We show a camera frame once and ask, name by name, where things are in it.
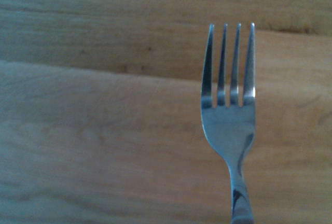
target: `wood grain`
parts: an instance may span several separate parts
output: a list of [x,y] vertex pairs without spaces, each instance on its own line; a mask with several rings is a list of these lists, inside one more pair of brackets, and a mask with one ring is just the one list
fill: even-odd
[[[331,37],[257,33],[256,223],[332,219]],[[229,223],[200,83],[0,63],[1,223]]]
[[331,0],[0,0],[0,58],[199,80],[209,24],[332,35]]

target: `fork handle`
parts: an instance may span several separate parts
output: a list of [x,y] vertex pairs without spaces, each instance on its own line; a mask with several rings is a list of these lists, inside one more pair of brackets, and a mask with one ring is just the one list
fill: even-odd
[[254,217],[242,171],[230,170],[230,181],[232,193],[231,224],[254,224]]

